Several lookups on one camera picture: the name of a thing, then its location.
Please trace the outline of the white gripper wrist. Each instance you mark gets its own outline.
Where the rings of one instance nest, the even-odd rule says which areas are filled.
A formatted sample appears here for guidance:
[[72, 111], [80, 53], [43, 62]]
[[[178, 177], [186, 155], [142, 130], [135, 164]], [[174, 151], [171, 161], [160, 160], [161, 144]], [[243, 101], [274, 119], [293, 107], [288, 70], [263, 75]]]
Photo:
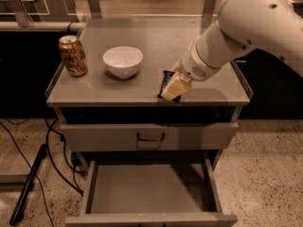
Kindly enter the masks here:
[[221, 67], [221, 61], [210, 59], [205, 50], [194, 41], [183, 54], [181, 62], [177, 61], [170, 68], [172, 72], [182, 70], [184, 74], [174, 73], [164, 88], [162, 98], [174, 100], [191, 89], [191, 80], [205, 81], [214, 76]]

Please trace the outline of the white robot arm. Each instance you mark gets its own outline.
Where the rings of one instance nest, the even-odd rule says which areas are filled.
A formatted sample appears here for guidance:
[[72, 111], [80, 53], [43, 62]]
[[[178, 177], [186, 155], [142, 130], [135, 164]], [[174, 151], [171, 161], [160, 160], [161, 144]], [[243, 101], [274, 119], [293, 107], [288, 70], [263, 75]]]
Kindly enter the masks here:
[[217, 21], [188, 47], [164, 77], [159, 95], [169, 101], [205, 81], [229, 61], [260, 49], [303, 76], [303, 18], [287, 0], [221, 0]]

